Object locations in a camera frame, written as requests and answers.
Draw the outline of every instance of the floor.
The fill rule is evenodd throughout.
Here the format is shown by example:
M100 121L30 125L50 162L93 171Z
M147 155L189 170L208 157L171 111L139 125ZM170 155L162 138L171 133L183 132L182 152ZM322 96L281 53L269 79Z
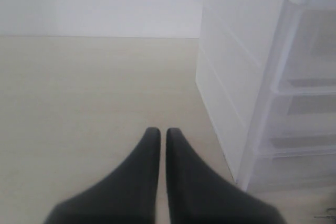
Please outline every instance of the floor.
M195 39L0 38L0 223L42 223L110 173L148 126L160 128L162 146L166 129L180 127L232 182L194 81L196 58ZM169 223L164 159L162 149L159 224ZM256 196L290 224L332 223L312 216L335 202L333 189Z

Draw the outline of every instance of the white wall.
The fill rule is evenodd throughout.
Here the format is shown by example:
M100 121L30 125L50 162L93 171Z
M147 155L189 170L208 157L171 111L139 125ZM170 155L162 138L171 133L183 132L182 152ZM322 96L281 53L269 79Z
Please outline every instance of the white wall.
M0 0L0 35L198 37L202 0Z

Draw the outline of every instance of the beige floor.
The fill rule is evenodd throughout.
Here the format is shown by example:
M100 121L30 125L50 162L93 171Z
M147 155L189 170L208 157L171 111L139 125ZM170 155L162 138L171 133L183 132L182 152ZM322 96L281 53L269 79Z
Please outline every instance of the beige floor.
M0 38L0 223L42 223L113 170L148 126L163 146L168 127L182 128L232 181L195 85L196 56L193 39ZM157 223L166 224L161 157ZM295 224L322 223L312 216L334 199L322 189L258 197Z

